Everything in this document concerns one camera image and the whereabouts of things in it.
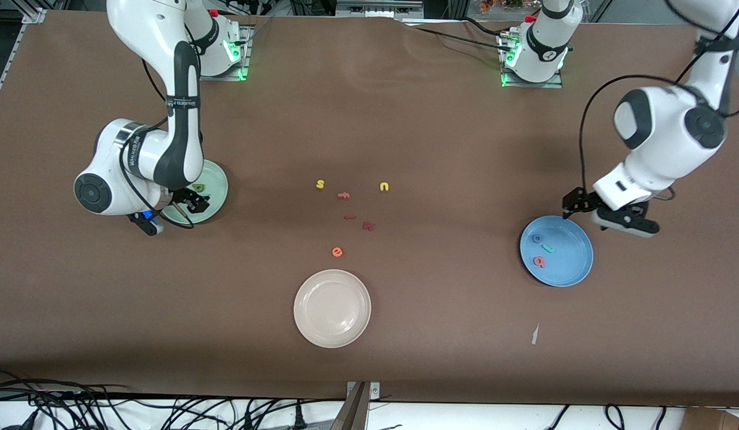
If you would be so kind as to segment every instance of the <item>blue plate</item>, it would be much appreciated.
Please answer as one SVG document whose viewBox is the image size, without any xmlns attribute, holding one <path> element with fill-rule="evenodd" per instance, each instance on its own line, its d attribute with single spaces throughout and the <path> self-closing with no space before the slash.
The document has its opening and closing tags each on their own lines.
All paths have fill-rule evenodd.
<svg viewBox="0 0 739 430">
<path fill-rule="evenodd" d="M 593 269 L 593 244 L 572 220 L 536 218 L 521 235 L 521 259 L 537 280 L 553 287 L 570 287 L 582 282 Z"/>
</svg>

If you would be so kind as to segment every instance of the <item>mounting plate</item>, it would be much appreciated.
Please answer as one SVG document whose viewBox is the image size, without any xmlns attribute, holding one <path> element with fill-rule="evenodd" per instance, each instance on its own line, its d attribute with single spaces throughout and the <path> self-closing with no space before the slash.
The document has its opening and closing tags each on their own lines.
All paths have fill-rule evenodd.
<svg viewBox="0 0 739 430">
<path fill-rule="evenodd" d="M 200 76 L 200 81 L 246 81 L 250 55 L 253 53 L 254 34 L 255 25 L 239 25 L 239 38 L 236 40 L 243 42 L 239 46 L 241 59 L 219 76 Z"/>
<path fill-rule="evenodd" d="M 351 394 L 351 390 L 353 390 L 353 386 L 357 384 L 355 382 L 350 382 L 346 384 L 346 397 L 348 397 L 349 394 Z M 378 400 L 380 398 L 380 382 L 374 381 L 369 383 L 369 399 L 370 400 Z"/>
<path fill-rule="evenodd" d="M 563 79 L 561 79 L 561 72 L 558 70 L 555 72 L 552 78 L 545 82 L 528 82 L 524 79 L 520 79 L 515 72 L 508 67 L 507 62 L 509 57 L 515 54 L 515 50 L 519 45 L 519 29 L 518 27 L 511 27 L 507 32 L 502 32 L 496 36 L 497 46 L 508 47 L 512 51 L 500 50 L 500 69 L 501 79 L 503 80 L 503 87 L 521 87 L 521 88 L 563 88 Z"/>
</svg>

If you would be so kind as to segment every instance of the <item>cardboard box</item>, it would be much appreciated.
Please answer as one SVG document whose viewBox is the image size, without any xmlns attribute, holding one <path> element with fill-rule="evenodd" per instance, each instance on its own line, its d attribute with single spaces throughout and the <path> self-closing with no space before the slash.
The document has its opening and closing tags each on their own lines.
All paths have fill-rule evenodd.
<svg viewBox="0 0 739 430">
<path fill-rule="evenodd" d="M 739 418 L 722 409 L 688 408 L 680 430 L 739 430 Z"/>
</svg>

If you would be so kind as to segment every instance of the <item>white floor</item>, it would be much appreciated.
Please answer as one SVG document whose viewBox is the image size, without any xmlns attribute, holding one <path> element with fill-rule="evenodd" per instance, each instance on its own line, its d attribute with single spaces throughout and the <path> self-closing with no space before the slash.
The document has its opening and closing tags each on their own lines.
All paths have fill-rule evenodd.
<svg viewBox="0 0 739 430">
<path fill-rule="evenodd" d="M 155 405 L 170 406 L 173 400 L 150 400 Z M 217 403 L 211 401 L 194 408 L 197 411 Z M 247 400 L 234 402 L 237 417 L 244 413 Z M 340 402 L 313 403 L 303 406 L 306 422 L 325 422 L 334 419 L 340 410 Z M 125 427 L 108 408 L 103 408 L 104 418 L 110 430 L 125 430 Z M 401 430 L 453 430 L 453 429 L 489 429 L 489 430 L 545 430 L 561 410 L 561 406 L 547 405 L 476 405 L 476 404 L 433 404 L 433 403 L 372 403 L 367 423 L 367 430 L 384 430 L 402 425 Z M 19 425 L 31 414 L 33 407 L 26 402 L 0 402 L 0 429 L 9 425 Z M 136 403 L 118 406 L 118 411 L 132 430 L 159 429 L 168 418 L 168 409 L 152 409 Z M 632 430 L 654 430 L 661 408 L 642 406 L 623 406 L 626 428 Z M 730 413 L 739 416 L 739 409 Z M 231 422 L 232 406 L 227 403 L 211 412 L 219 418 Z M 661 424 L 661 430 L 678 430 L 683 419 L 683 408 L 668 408 Z M 294 409 L 289 408 L 272 413 L 264 419 L 261 429 L 282 428 L 292 425 Z M 612 411 L 613 419 L 617 416 Z M 39 416 L 34 430 L 53 430 L 52 422 L 47 417 Z M 72 427 L 64 413 L 58 414 L 62 422 Z M 192 420 L 186 416 L 171 425 L 181 428 Z M 192 425 L 193 429 L 217 430 L 216 423 L 210 420 Z M 561 419 L 558 430 L 612 429 L 603 414 L 603 406 L 572 406 Z"/>
</svg>

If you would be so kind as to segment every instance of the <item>light green plate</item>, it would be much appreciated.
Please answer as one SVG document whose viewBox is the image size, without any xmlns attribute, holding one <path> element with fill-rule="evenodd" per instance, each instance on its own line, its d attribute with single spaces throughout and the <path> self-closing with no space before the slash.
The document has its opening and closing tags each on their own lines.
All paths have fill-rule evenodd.
<svg viewBox="0 0 739 430">
<path fill-rule="evenodd" d="M 215 215 L 216 212 L 224 206 L 227 194 L 229 193 L 229 182 L 226 174 L 218 164 L 215 164 L 210 160 L 205 160 L 202 165 L 202 173 L 200 174 L 200 177 L 198 177 L 197 180 L 187 188 L 194 190 L 197 194 L 200 194 L 200 196 L 210 196 L 211 198 L 208 201 L 210 206 L 208 206 L 208 209 L 206 209 L 205 212 L 201 213 L 190 213 L 186 208 L 186 204 L 178 204 L 178 206 L 187 214 L 189 220 L 196 224 L 208 220 L 208 218 Z M 173 206 L 165 207 L 165 209 L 162 210 L 162 213 L 171 221 L 189 225 L 186 218 L 181 215 L 181 212 L 178 212 L 178 210 Z"/>
</svg>

